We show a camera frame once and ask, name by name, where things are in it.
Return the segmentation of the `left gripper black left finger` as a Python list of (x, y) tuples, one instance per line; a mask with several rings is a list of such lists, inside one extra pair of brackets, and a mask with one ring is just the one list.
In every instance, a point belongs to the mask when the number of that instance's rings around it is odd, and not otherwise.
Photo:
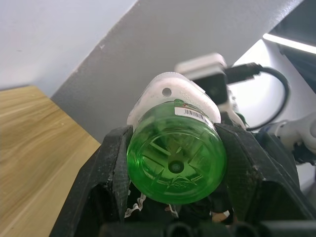
[(127, 147), (131, 126), (113, 129), (79, 170), (52, 237), (96, 237), (106, 223), (123, 223), (130, 180)]

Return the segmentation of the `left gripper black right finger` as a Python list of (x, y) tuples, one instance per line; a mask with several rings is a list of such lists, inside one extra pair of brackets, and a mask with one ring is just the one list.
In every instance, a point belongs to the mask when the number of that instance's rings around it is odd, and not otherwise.
[(260, 144), (242, 128), (215, 125), (227, 154), (225, 185), (240, 221), (315, 220), (316, 210), (300, 190), (293, 156), (277, 138)]

